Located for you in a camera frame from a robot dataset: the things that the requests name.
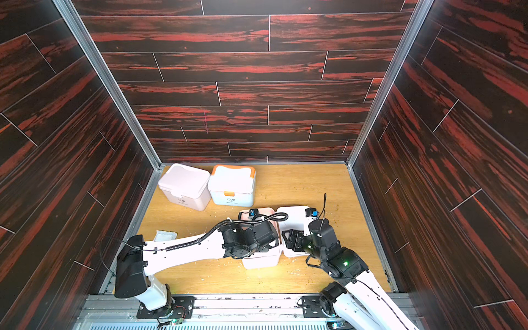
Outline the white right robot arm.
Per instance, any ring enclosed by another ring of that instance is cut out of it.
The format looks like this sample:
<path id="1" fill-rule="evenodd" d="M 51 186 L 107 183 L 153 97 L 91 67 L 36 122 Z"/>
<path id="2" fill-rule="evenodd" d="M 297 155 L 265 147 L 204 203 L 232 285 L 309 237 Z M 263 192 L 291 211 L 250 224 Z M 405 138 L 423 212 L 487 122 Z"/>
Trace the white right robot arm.
<path id="1" fill-rule="evenodd" d="M 341 318 L 353 329 L 416 329 L 417 326 L 381 288 L 368 265 L 353 250 L 341 246 L 328 219 L 316 219 L 300 230 L 281 233 L 287 249 L 307 253 L 333 281 L 319 294 L 324 315 Z"/>

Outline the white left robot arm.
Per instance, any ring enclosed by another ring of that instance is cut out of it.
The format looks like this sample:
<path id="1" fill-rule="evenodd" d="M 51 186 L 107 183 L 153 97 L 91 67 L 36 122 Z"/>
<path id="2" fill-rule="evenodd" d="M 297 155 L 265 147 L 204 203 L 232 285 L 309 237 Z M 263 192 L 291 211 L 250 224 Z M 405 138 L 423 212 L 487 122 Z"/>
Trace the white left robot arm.
<path id="1" fill-rule="evenodd" d="M 116 298 L 135 298 L 149 314 L 167 316 L 176 307 L 170 287 L 155 275 L 195 261 L 243 259 L 279 246 L 279 235 L 268 220 L 224 220 L 202 236 L 172 241 L 145 241 L 132 236 L 116 260 Z"/>

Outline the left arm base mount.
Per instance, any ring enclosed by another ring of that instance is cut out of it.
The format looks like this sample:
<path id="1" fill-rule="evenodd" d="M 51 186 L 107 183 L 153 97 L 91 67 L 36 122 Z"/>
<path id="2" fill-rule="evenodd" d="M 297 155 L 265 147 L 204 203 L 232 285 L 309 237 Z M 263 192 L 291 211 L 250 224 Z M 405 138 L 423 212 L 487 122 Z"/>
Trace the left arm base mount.
<path id="1" fill-rule="evenodd" d="M 167 306 L 153 311 L 149 311 L 143 303 L 140 303 L 136 318 L 140 320 L 189 319 L 193 315 L 195 300 L 194 296 L 172 295 Z"/>

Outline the white gauze packet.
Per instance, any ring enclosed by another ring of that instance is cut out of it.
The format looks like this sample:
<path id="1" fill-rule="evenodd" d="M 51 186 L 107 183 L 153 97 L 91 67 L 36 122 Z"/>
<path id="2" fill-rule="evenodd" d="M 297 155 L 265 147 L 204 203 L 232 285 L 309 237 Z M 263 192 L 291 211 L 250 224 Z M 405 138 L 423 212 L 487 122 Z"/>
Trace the white gauze packet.
<path id="1" fill-rule="evenodd" d="M 175 240 L 176 238 L 177 238 L 177 232 L 157 230 L 154 241 L 155 242 L 172 241 L 172 240 Z"/>

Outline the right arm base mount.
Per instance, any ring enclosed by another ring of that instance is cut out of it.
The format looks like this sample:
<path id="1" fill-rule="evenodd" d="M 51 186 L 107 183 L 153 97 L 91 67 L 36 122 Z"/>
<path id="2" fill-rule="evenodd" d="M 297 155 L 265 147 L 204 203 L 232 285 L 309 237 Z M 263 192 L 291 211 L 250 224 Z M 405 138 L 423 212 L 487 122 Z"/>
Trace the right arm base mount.
<path id="1" fill-rule="evenodd" d="M 297 301 L 297 305 L 301 308 L 304 318 L 328 318 L 320 304 L 319 295 L 301 296 Z"/>

